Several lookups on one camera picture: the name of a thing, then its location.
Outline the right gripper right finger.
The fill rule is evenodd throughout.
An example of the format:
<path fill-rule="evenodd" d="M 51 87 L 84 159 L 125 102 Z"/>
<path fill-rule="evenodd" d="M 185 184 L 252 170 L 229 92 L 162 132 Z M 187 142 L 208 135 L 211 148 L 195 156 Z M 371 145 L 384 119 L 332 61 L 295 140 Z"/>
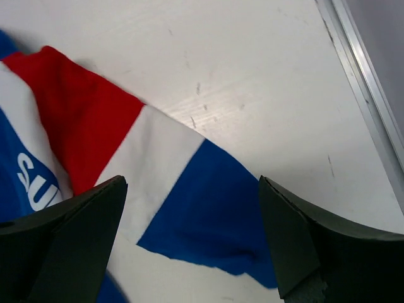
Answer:
<path fill-rule="evenodd" d="M 267 177 L 259 203 L 285 302 L 402 302 L 403 236 L 320 208 Z"/>

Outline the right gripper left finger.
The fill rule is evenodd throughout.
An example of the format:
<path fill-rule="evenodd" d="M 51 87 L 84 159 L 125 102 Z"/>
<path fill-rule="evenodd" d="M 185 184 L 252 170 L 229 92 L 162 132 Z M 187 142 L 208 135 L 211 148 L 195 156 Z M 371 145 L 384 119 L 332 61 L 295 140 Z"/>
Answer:
<path fill-rule="evenodd" d="M 1 224 L 1 302 L 96 302 L 128 185 L 117 175 Z"/>

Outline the blue white red jacket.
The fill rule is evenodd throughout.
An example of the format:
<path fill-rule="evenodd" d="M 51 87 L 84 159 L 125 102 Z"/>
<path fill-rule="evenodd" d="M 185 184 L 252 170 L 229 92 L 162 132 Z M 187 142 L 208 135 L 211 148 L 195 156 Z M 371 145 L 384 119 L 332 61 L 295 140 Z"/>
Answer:
<path fill-rule="evenodd" d="M 119 233 L 171 259 L 276 278 L 258 180 L 226 151 L 45 46 L 1 34 L 1 221 L 122 175 Z"/>

